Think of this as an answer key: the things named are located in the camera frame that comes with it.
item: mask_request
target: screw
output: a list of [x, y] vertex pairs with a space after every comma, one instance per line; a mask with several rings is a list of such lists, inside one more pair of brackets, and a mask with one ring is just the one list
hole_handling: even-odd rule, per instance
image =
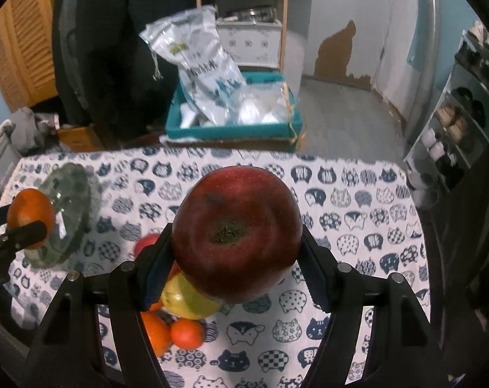
[[125, 272], [129, 272], [133, 268], [135, 268], [135, 263], [133, 261], [124, 261], [120, 266], [120, 269]]
[[338, 270], [340, 270], [342, 273], [348, 273], [350, 270], [352, 270], [352, 267], [347, 263], [339, 263]]
[[392, 280], [395, 281], [396, 283], [402, 283], [404, 281], [403, 274], [392, 273], [391, 277], [392, 277]]
[[70, 281], [74, 281], [74, 280], [77, 280], [80, 275], [81, 275], [80, 272], [78, 272], [77, 270], [74, 270], [74, 271], [71, 271], [70, 273], [68, 273], [66, 278]]

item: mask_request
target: tablecloth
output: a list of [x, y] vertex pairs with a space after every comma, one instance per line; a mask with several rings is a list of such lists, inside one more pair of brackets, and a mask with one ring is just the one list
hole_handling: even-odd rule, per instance
[[[90, 228], [81, 247], [64, 267], [52, 269], [32, 268], [23, 252], [18, 253], [6, 285], [37, 320], [70, 269], [99, 274], [131, 260], [135, 241], [172, 221], [198, 179], [235, 164], [276, 174], [290, 187], [303, 223], [321, 246], [364, 274], [386, 278], [401, 272], [429, 316], [424, 238], [405, 174], [395, 164], [205, 148], [52, 154], [22, 159], [0, 204], [26, 187], [38, 187], [49, 172], [67, 162], [82, 164], [92, 187]], [[109, 311], [100, 307], [99, 313], [105, 360], [120, 369]], [[362, 375], [372, 314], [371, 308], [364, 309], [348, 381]], [[206, 319], [201, 348], [172, 347], [159, 361], [173, 388], [298, 388], [328, 322], [295, 264], [268, 294], [250, 303], [224, 305]]]

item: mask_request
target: gray floor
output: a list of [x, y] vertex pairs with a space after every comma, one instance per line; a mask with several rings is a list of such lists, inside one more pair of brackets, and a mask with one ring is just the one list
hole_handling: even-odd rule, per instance
[[298, 96], [306, 130], [299, 151], [327, 159], [381, 160], [402, 166], [399, 123], [372, 93], [302, 79]]

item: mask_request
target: teal box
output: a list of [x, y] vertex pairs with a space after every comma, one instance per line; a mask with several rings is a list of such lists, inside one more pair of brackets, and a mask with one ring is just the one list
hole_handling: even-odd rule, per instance
[[[248, 71], [242, 73], [248, 84], [272, 83], [284, 81], [284, 76], [277, 72], [255, 72]], [[295, 98], [289, 92], [289, 101], [294, 105]], [[225, 126], [192, 126], [190, 128], [180, 128], [181, 112], [180, 105], [186, 99], [183, 90], [178, 85], [174, 97], [172, 98], [167, 115], [165, 131], [169, 138], [194, 137], [200, 140], [241, 140], [245, 138], [293, 138], [295, 135], [288, 123], [283, 124], [254, 124], [254, 125], [225, 125]], [[297, 107], [293, 110], [291, 121], [293, 129], [297, 135], [302, 131], [302, 116]]]

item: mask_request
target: white plastic bag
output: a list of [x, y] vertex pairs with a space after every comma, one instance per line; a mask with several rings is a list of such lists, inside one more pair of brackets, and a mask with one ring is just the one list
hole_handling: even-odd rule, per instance
[[215, 26], [215, 9], [203, 6], [157, 20], [140, 37], [166, 61], [178, 66], [188, 104], [214, 125], [227, 123], [230, 97], [246, 84], [223, 49]]

